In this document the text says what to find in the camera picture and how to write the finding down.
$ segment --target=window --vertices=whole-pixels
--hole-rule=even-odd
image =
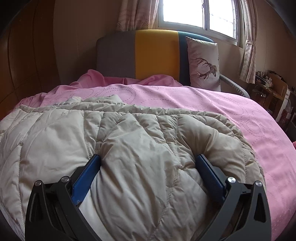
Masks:
[[[239,1],[160,0],[158,26],[194,32],[239,45]]]

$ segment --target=silver screw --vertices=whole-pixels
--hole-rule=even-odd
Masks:
[[[262,182],[260,182],[260,181],[256,181],[255,184],[256,184],[258,187],[262,187]]]
[[[35,182],[35,186],[40,186],[40,185],[41,185],[41,181],[40,180],[38,180],[38,181]]]
[[[68,176],[64,176],[64,177],[61,178],[61,181],[63,183],[66,183],[67,181],[69,181],[69,177]]]
[[[228,178],[228,181],[229,181],[230,183],[235,183],[235,182],[236,182],[236,179],[235,179],[234,177],[229,177],[229,178]]]

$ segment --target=pillow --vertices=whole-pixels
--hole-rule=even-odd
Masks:
[[[218,44],[186,37],[191,87],[221,91]]]

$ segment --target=window frame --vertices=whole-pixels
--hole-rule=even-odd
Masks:
[[[163,0],[159,0],[158,5],[158,17],[157,17],[157,23],[155,26],[157,26],[159,29],[168,29],[168,30],[176,30],[176,31],[186,31],[191,32],[195,34],[201,34],[205,37],[214,37],[216,39],[220,39],[223,41],[226,41],[228,43],[234,44],[236,46],[243,46],[244,43],[242,43],[243,40],[243,30],[244,30],[244,20],[243,20],[243,14],[242,14],[242,5],[240,0],[234,0],[235,8],[236,8],[236,28],[237,28],[237,39],[234,39],[232,37],[229,37],[225,34],[216,32],[214,30],[210,29],[210,11],[209,11],[209,0],[203,0],[204,4],[204,28],[189,25],[189,24],[183,24],[183,23],[173,23],[173,22],[165,22],[163,20]]]

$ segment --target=pink blanket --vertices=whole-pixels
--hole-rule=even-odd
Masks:
[[[180,87],[181,84],[169,76],[152,76],[134,84],[136,82],[128,78],[104,78],[100,73],[90,70],[70,86],[58,86],[47,94],[24,99],[20,104],[37,107],[66,101],[72,96],[85,99],[117,94],[128,104],[212,111],[228,117],[252,145],[265,171],[272,240],[275,240],[296,209],[296,150],[274,119],[250,99],[229,93]]]

